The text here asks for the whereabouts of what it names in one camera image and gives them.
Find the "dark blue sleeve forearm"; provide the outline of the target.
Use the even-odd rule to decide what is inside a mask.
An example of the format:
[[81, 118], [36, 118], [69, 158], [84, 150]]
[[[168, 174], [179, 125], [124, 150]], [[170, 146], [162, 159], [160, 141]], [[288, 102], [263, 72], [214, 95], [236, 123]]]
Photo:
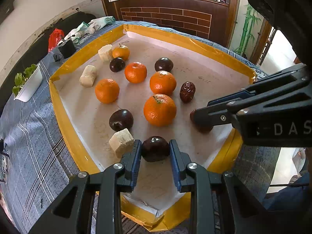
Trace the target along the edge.
[[311, 206], [311, 180], [309, 173], [301, 176], [293, 184], [309, 183], [308, 186], [288, 186], [264, 199], [262, 205], [268, 211], [305, 211]]

